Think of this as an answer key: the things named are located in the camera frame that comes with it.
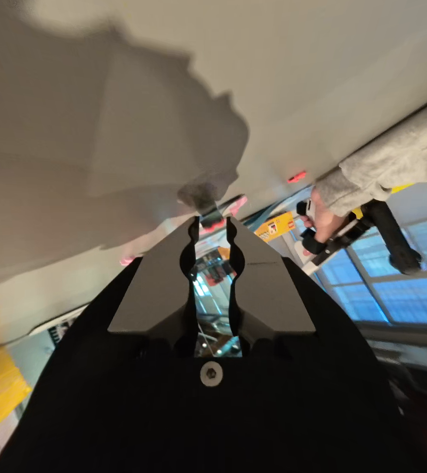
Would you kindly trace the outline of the orange toy brick box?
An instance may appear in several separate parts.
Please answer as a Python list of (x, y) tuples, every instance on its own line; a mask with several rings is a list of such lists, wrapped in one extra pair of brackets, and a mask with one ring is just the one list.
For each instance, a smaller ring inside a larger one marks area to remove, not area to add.
[(295, 228), (293, 212), (284, 212), (278, 216), (270, 218), (254, 231), (255, 235), (261, 238), (265, 243), (283, 236)]

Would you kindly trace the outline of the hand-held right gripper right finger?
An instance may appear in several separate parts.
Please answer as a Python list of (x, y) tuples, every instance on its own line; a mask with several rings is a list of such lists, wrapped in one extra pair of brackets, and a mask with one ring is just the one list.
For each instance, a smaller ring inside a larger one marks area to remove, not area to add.
[(308, 336), (316, 327), (280, 253), (234, 217), (227, 218), (231, 284), (229, 323), (243, 356), (259, 340)]

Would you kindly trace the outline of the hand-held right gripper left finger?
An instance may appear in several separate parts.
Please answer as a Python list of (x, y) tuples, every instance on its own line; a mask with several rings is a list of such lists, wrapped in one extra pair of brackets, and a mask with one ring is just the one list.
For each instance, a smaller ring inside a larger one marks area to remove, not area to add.
[(198, 238), (199, 217), (193, 216), (141, 258), (109, 333), (164, 340), (178, 355), (193, 355), (198, 322), (191, 274)]

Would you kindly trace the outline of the person's left hand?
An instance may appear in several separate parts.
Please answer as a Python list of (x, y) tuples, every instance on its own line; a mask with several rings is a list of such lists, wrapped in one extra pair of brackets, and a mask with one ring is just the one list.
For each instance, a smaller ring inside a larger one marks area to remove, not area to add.
[(343, 226), (345, 218), (336, 216), (329, 210), (316, 187), (311, 191), (311, 201), (315, 204), (315, 218), (300, 216), (300, 219), (306, 228), (315, 228), (315, 240), (322, 244)]

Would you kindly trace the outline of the window with dark frame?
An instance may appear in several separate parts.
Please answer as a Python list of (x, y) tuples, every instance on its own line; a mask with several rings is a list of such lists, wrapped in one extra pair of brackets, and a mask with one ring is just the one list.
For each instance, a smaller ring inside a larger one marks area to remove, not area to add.
[(421, 271), (403, 275), (389, 262), (376, 228), (324, 264), (314, 277), (356, 322), (427, 326), (427, 221), (403, 227)]

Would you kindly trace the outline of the red black machine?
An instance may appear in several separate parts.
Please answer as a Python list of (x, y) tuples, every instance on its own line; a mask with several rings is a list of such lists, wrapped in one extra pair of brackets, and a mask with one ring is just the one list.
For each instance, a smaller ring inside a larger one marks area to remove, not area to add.
[(228, 265), (225, 263), (208, 266), (203, 270), (206, 283), (209, 287), (215, 287), (229, 276)]

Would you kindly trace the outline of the person's left forearm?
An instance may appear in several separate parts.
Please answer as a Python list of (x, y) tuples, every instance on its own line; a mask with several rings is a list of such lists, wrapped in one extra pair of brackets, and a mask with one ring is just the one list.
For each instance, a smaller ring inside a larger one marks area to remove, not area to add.
[(343, 217), (395, 187), (427, 182), (427, 106), (349, 155), (315, 188), (323, 204)]

